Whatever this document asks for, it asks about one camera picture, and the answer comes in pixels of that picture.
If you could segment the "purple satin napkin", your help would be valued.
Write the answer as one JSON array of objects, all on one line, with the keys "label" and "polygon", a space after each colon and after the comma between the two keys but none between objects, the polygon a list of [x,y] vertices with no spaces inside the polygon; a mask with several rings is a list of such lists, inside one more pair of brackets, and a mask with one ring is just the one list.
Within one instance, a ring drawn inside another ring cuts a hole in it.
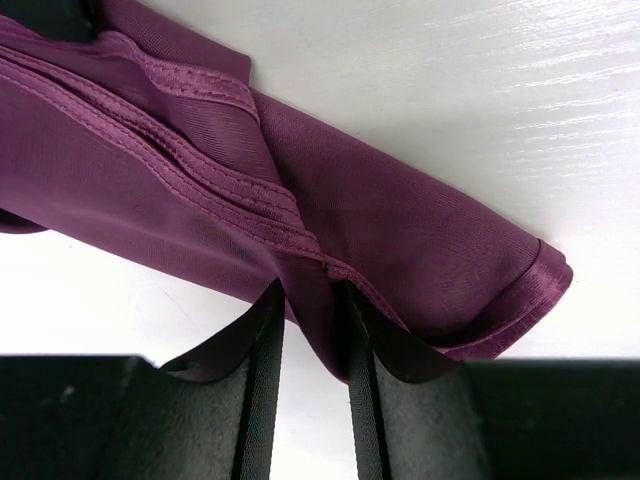
[{"label": "purple satin napkin", "polygon": [[499,355],[569,288],[561,252],[250,72],[136,1],[3,2],[2,231],[56,231],[248,302],[279,281],[338,378],[340,282],[457,360]]}]

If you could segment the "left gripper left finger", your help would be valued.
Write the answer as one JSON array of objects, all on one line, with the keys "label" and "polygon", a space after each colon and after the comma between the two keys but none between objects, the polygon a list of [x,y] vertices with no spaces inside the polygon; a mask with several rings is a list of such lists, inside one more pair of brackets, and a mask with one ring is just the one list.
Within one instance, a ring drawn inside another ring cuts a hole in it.
[{"label": "left gripper left finger", "polygon": [[155,367],[137,356],[5,356],[5,479],[266,479],[285,297]]}]

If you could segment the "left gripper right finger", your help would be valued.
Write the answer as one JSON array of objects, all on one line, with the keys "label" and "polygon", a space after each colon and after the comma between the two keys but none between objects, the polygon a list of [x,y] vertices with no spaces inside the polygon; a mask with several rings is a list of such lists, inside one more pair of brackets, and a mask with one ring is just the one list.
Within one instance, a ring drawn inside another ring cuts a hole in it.
[{"label": "left gripper right finger", "polygon": [[337,287],[352,338],[362,479],[635,479],[635,360],[473,360],[437,352]]}]

